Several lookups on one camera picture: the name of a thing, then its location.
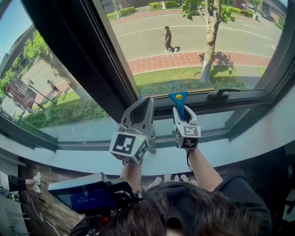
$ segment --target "sleeve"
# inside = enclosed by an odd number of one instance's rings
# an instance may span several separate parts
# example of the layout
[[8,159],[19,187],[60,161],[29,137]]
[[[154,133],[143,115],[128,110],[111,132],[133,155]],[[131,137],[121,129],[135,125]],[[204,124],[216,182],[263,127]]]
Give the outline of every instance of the sleeve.
[[89,222],[87,217],[84,217],[75,227],[71,230],[69,236],[85,236],[89,231]]
[[238,208],[246,208],[261,221],[261,235],[271,234],[271,215],[264,201],[245,180],[244,172],[233,171],[215,189],[233,202]]

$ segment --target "tree branch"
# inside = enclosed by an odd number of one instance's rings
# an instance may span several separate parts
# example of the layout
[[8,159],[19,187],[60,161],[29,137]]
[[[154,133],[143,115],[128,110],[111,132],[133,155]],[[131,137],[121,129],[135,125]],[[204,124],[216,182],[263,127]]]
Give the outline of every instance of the tree branch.
[[203,16],[202,12],[198,9],[197,12],[199,13],[199,15],[203,18],[204,22],[206,23],[205,17]]

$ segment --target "window handle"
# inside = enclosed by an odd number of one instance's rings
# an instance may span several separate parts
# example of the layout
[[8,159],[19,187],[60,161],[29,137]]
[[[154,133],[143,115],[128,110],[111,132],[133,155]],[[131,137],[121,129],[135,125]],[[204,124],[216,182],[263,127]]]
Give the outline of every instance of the window handle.
[[212,92],[207,95],[208,100],[225,100],[229,97],[229,92],[239,92],[239,88],[220,88],[217,92]]

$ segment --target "person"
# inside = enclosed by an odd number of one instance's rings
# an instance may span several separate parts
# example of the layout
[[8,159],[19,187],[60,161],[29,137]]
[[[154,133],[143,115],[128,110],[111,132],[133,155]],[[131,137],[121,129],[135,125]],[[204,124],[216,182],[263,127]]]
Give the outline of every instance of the person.
[[37,173],[33,179],[19,178],[13,175],[7,175],[0,171],[0,188],[5,189],[8,192],[16,191],[35,191],[36,193],[41,193],[41,174]]
[[[198,187],[165,182],[142,191],[143,200],[131,204],[99,224],[100,236],[266,236],[271,217],[263,200],[251,189],[242,171],[222,180],[199,149],[189,151]],[[142,166],[126,163],[121,177],[134,193],[141,191]],[[87,235],[84,218],[70,236]]]
[[55,92],[58,93],[58,95],[61,95],[63,92],[61,92],[54,84],[54,81],[50,81],[50,80],[47,80],[47,83],[48,83],[48,86],[52,88],[52,90],[54,90]]
[[177,50],[174,47],[171,46],[172,35],[171,35],[171,31],[169,29],[169,26],[165,26],[165,30],[166,30],[166,34],[163,34],[163,35],[165,35],[166,50],[164,52],[168,53],[169,48],[170,48],[173,53],[176,53]]

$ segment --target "window frame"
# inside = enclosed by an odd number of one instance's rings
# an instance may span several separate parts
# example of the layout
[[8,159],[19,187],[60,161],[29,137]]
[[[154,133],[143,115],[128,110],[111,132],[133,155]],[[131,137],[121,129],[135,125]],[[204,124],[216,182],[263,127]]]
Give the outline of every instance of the window frame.
[[[140,99],[136,83],[127,61],[118,44],[111,25],[100,1],[92,0],[22,0],[35,27],[45,41],[76,78],[89,95],[117,123],[125,109]],[[285,27],[277,50],[269,66],[260,79],[257,88],[229,92],[226,100],[208,101],[211,91],[189,94],[186,105],[197,115],[236,110],[226,122],[225,129],[209,130],[204,133],[202,142],[221,138],[233,138],[261,119],[294,85],[295,76],[295,3],[288,1]],[[154,119],[172,118],[173,102],[168,97],[154,99]],[[22,128],[7,123],[2,126],[10,137],[29,141],[30,145],[62,150],[107,150],[107,141],[89,142],[49,142]],[[170,139],[158,139],[157,143],[171,143]]]

